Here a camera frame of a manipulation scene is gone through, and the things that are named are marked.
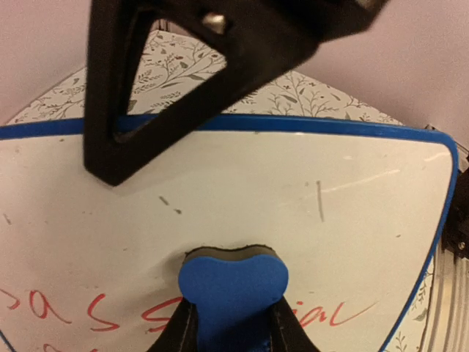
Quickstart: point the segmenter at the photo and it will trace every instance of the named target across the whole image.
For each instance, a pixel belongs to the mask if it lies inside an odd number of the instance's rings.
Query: metal screw
[[[219,13],[209,12],[202,19],[202,24],[216,34],[224,34],[226,31],[225,16]]]

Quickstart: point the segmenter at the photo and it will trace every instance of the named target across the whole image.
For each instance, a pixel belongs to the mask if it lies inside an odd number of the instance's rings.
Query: red handwritten text
[[[141,317],[146,320],[146,321],[152,321],[155,323],[168,323],[170,317],[167,318],[150,318],[149,316],[153,314],[154,312],[157,312],[158,310],[161,310],[163,308],[166,308],[167,306],[171,306],[172,304],[180,303],[182,301],[182,297],[176,297],[173,299],[169,299],[166,302],[163,302],[162,304],[158,304],[154,306],[153,308],[148,309],[146,312],[144,312]],[[150,328],[148,329],[148,332],[158,332],[158,331],[163,331],[166,328],[166,324],[160,325],[156,328]]]
[[[57,348],[53,347],[52,345],[49,345],[48,343],[45,343],[43,345],[43,351],[44,352],[62,352],[61,350],[58,350]],[[99,352],[96,348],[93,348],[90,352]]]
[[[6,295],[7,297],[13,300],[13,302],[7,306],[8,309],[15,310],[20,307],[21,301],[17,296],[1,288],[0,288],[0,293],[3,293],[4,295]],[[97,305],[99,303],[102,303],[105,297],[106,297],[106,294],[101,293],[100,295],[96,296],[96,298],[94,298],[88,306],[87,315],[94,321],[104,325],[104,327],[100,327],[100,328],[98,327],[89,328],[93,332],[109,332],[109,331],[114,331],[120,328],[120,325],[117,323],[112,323],[110,321],[104,320],[102,318],[97,318],[95,316],[95,310],[97,309]],[[160,325],[147,329],[147,331],[153,332],[153,333],[162,332],[166,328],[166,325],[169,322],[169,320],[171,319],[170,312],[171,312],[172,306],[174,306],[175,308],[175,306],[179,304],[181,300],[182,300],[182,297],[171,298],[143,312],[141,314],[141,318],[143,320],[145,320],[146,322],[150,322],[150,323],[160,324]],[[293,309],[293,312],[296,315],[298,315],[298,308],[303,306],[303,302],[297,301],[296,304],[298,307]],[[318,306],[318,307],[314,307],[313,309],[310,309],[305,315],[302,315],[301,318],[298,318],[298,320],[300,322],[300,325],[303,328],[306,328],[307,326],[312,324],[314,321],[317,321],[318,323],[328,322],[328,325],[330,327],[335,328],[338,326],[342,326],[345,323],[349,323],[350,321],[360,317],[361,315],[368,312],[376,304],[377,303],[374,303],[371,306],[361,310],[360,312],[355,313],[350,316],[344,316],[344,313],[342,312],[345,302],[341,302],[337,306],[337,308],[335,309],[332,315],[329,315],[325,311],[323,306]],[[32,311],[32,313],[39,319],[45,320],[48,317],[49,313],[51,313],[52,315],[55,315],[55,317],[59,319],[61,322],[65,324],[69,324],[69,325],[72,324],[72,321],[65,320],[61,315],[59,315],[56,312],[56,310],[52,308],[45,294],[40,292],[39,290],[29,291],[29,308]],[[62,352],[62,350],[59,350],[53,347],[52,345],[46,343],[43,345],[43,352]],[[90,352],[98,352],[98,350],[95,348],[91,350]]]
[[[96,307],[96,305],[106,297],[105,293],[101,293],[98,297],[96,297],[93,302],[91,302],[91,304],[88,306],[88,316],[97,321],[98,323],[102,323],[102,324],[105,324],[105,325],[109,325],[107,328],[91,328],[90,330],[92,331],[95,331],[95,332],[106,332],[106,331],[113,331],[113,330],[116,330],[118,328],[120,328],[120,325],[117,325],[115,323],[110,323],[106,320],[103,320],[103,319],[99,319],[99,318],[96,318],[95,316],[93,316],[93,309]]]
[[[14,297],[14,295],[12,295],[11,293],[8,293],[7,291],[5,290],[2,290],[0,288],[0,292],[3,293],[4,295],[7,295],[8,297],[10,297],[11,299],[14,299],[15,300],[15,303],[7,306],[9,310],[15,310],[16,308],[18,308],[20,306],[20,300],[16,297]]]
[[[43,301],[43,312],[41,314],[37,313],[36,309],[34,308],[34,297],[38,294]],[[29,306],[31,307],[31,311],[34,315],[36,315],[39,319],[46,319],[47,314],[49,311],[51,311],[52,314],[54,314],[57,319],[60,321],[66,323],[66,324],[71,324],[71,321],[65,320],[62,318],[60,315],[57,314],[55,310],[51,307],[51,305],[48,302],[48,299],[44,296],[44,294],[40,291],[37,290],[32,290],[29,292]]]

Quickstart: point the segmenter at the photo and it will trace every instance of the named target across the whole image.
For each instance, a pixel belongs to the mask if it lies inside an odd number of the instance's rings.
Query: blue rounded trim
[[[135,115],[126,116],[118,120],[117,127],[121,132],[133,131],[157,115]],[[41,136],[64,136],[83,133],[83,119],[56,120],[48,122],[27,123],[21,125],[8,125],[0,128],[0,141],[2,139],[22,139]],[[405,139],[438,143],[445,145],[451,152],[453,158],[453,172],[448,188],[445,206],[440,218],[437,233],[429,254],[424,262],[421,273],[418,276],[415,287],[407,300],[397,322],[383,343],[379,352],[383,352],[392,336],[396,333],[405,314],[416,297],[418,288],[424,280],[426,270],[435,255],[438,242],[443,233],[443,226],[449,212],[449,205],[454,193],[458,173],[458,154],[454,140],[441,132],[420,130],[403,126],[383,125],[368,122],[355,122],[349,120],[318,119],[310,117],[285,117],[273,115],[248,115],[248,114],[224,114],[215,117],[199,129],[200,131],[251,131],[251,132],[302,132],[302,133],[326,133],[348,136],[368,136],[388,139]],[[14,352],[11,344],[0,332],[0,337]]]

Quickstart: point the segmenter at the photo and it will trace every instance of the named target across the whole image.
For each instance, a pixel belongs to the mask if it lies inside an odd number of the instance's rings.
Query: scratch mark
[[[324,222],[324,210],[322,209],[321,181],[316,181],[317,187],[317,207],[320,211],[321,221]]]
[[[448,156],[448,155],[449,155],[448,152],[441,152],[441,153],[435,154],[434,156],[430,156],[429,158],[424,159],[424,161],[428,163],[430,161],[434,161],[435,159],[438,159],[441,156]]]
[[[397,174],[399,172],[401,172],[401,170],[399,170],[399,169],[386,171],[386,172],[383,172],[381,174],[371,176],[371,177],[368,177],[368,178],[364,178],[364,179],[359,180],[359,181],[345,183],[344,185],[340,185],[340,186],[333,187],[333,188],[323,189],[322,192],[323,193],[330,193],[330,192],[338,191],[340,189],[346,189],[346,188],[350,188],[350,187],[353,187],[353,186],[363,185],[364,183],[371,182],[373,180],[376,180],[377,178],[382,178],[382,177],[388,176],[388,175],[394,175],[394,174]]]
[[[164,203],[164,205],[169,205],[169,202],[163,196],[160,196],[160,200]]]
[[[12,221],[10,220],[10,218],[8,218],[8,215],[3,213],[3,217],[5,218],[5,220],[7,220],[7,224],[11,225],[12,224]]]

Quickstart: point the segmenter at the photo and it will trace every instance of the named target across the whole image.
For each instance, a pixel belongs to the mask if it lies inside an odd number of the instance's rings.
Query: white wall
[[[0,125],[84,66],[90,3],[0,1]]]
[[[371,31],[324,45],[300,71],[469,147],[468,0],[390,0]]]
[[[0,123],[84,65],[89,3],[3,0]],[[300,71],[469,146],[467,0],[390,0],[371,31],[324,45]]]

